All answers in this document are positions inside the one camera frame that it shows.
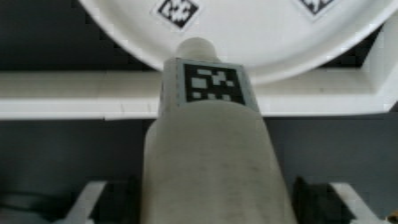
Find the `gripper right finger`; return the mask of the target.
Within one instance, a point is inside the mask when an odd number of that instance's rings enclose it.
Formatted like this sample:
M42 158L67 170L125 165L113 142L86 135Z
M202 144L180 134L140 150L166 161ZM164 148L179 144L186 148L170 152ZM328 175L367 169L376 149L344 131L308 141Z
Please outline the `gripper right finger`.
M385 224L347 183L292 184L292 211L298 224Z

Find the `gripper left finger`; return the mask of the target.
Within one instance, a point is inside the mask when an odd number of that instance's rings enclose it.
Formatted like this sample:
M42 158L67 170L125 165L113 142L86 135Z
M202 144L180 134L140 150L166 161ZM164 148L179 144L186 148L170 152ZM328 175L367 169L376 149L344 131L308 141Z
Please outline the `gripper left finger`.
M79 192L65 217L54 224L95 224L90 214L104 190L106 182L90 181Z

